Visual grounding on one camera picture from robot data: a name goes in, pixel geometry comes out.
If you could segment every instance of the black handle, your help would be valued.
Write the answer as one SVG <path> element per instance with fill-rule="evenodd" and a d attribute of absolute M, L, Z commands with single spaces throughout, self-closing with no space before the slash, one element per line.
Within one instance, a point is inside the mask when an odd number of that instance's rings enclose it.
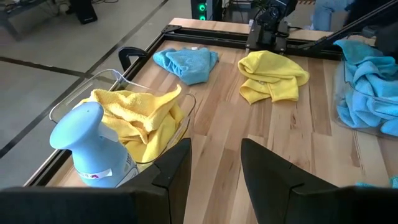
<path fill-rule="evenodd" d="M 119 60 L 122 64 L 122 68 L 126 71 L 130 66 L 130 58 L 131 56 L 138 56 L 140 58 L 147 57 L 148 53 L 145 50 L 139 49 L 137 47 L 122 47 L 119 49 Z"/>

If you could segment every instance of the black cable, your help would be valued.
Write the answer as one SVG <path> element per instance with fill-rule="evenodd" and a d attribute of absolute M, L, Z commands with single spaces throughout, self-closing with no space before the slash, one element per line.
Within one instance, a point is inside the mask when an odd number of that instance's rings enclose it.
<path fill-rule="evenodd" d="M 303 29 L 301 27 L 289 26 L 289 29 Z"/>
<path fill-rule="evenodd" d="M 244 22 L 244 19 L 243 19 L 242 9 L 241 9 L 241 6 L 239 6 L 238 1 L 237 1 L 237 0 L 232 0 L 232 2 L 235 2 L 235 5 L 239 8 L 239 12 L 241 13 L 242 23 L 245 23 L 245 22 Z"/>
<path fill-rule="evenodd" d="M 288 38 L 289 37 L 289 34 L 288 33 L 285 33 L 285 32 L 281 32 L 281 31 L 278 31 L 276 34 L 274 34 L 276 37 L 282 37 L 282 38 Z"/>
<path fill-rule="evenodd" d="M 224 18 L 224 16 L 225 16 L 225 13 L 226 13 L 226 9 L 228 8 L 228 6 L 229 6 L 229 1 L 225 4 L 225 2 L 224 2 L 224 6 L 223 6 L 223 12 L 222 12 L 222 16 L 223 16 L 223 18 Z"/>
<path fill-rule="evenodd" d="M 117 3 L 119 0 L 91 0 L 91 3 L 93 4 L 101 4 L 101 3 Z"/>
<path fill-rule="evenodd" d="M 260 12 L 262 12 L 262 9 L 259 9 L 259 10 L 256 12 L 256 15 L 254 15 L 254 17 L 253 17 L 253 20 L 254 20 L 254 21 L 257 19 L 257 16 L 260 14 Z"/>
<path fill-rule="evenodd" d="M 207 19 L 208 21 L 210 21 L 212 18 L 213 18 L 213 15 L 214 15 L 214 9 L 213 9 L 213 11 L 211 12 L 211 16 L 209 17 L 209 19 Z"/>
<path fill-rule="evenodd" d="M 257 7 L 260 9 L 260 11 L 264 12 L 265 10 L 267 10 L 267 0 L 248 0 L 248 2 L 250 2 L 251 4 L 254 5 L 254 7 Z"/>

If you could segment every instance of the microfiber cloth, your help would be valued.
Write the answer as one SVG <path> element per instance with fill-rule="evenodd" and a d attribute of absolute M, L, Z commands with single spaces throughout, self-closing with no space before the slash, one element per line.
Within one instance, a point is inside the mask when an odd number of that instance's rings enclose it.
<path fill-rule="evenodd" d="M 87 101 L 104 108 L 102 122 L 115 130 L 136 162 L 156 159 L 184 118 L 176 100 L 181 87 L 163 96 L 131 91 L 93 90 Z"/>
<path fill-rule="evenodd" d="M 178 76 L 187 85 L 207 82 L 218 60 L 217 52 L 207 48 L 199 50 L 165 49 L 154 54 L 156 64 Z"/>
<path fill-rule="evenodd" d="M 337 40 L 346 59 L 345 81 L 353 89 L 337 106 L 341 120 L 352 128 L 381 126 L 398 136 L 398 66 L 392 57 L 356 40 Z"/>
<path fill-rule="evenodd" d="M 266 50 L 251 52 L 239 61 L 238 68 L 249 78 L 239 92 L 250 104 L 268 97 L 272 102 L 297 101 L 299 86 L 310 78 L 308 72 L 289 58 Z"/>
<path fill-rule="evenodd" d="M 391 187 L 393 189 L 398 189 L 398 176 L 391 177 L 390 184 L 391 184 Z M 364 182 L 357 182 L 357 183 L 355 183 L 355 186 L 358 186 L 358 187 L 375 187 L 375 186 L 373 186 L 371 184 L 367 184 L 367 183 L 364 183 Z"/>

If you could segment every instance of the spray bottle label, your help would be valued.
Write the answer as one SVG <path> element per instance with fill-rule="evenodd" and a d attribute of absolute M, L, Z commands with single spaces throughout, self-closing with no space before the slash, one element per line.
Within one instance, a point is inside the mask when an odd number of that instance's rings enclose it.
<path fill-rule="evenodd" d="M 123 171 L 124 171 L 125 176 L 120 184 L 135 177 L 138 174 L 136 163 L 132 161 L 130 153 L 127 153 L 127 159 L 126 159 L 126 163 L 124 165 Z M 104 177 L 112 176 L 112 169 L 107 169 L 105 171 L 92 173 L 92 174 L 79 172 L 79 171 L 77 171 L 77 172 L 81 178 L 89 179 L 89 180 L 98 180 L 98 179 L 102 179 Z"/>
<path fill-rule="evenodd" d="M 104 177 L 111 177 L 112 176 L 112 169 L 107 169 L 106 171 L 102 171 L 102 172 L 98 172 L 98 173 L 84 173 L 84 172 L 79 172 L 78 174 L 81 178 L 84 179 L 89 179 L 89 180 L 97 180 L 97 179 L 101 179 Z"/>

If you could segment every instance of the yellow towel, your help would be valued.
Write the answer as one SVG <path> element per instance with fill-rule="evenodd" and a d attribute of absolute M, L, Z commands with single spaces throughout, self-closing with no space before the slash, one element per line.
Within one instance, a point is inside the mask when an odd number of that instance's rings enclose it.
<path fill-rule="evenodd" d="M 104 108 L 102 122 L 118 133 L 136 162 L 148 162 L 162 153 L 184 117 L 176 102 L 180 93 L 179 85 L 163 96 L 93 90 L 81 103 L 100 103 Z"/>
<path fill-rule="evenodd" d="M 289 58 L 266 50 L 251 52 L 239 61 L 238 68 L 249 78 L 239 92 L 250 104 L 268 97 L 272 102 L 297 101 L 299 86 L 310 78 L 308 72 Z"/>

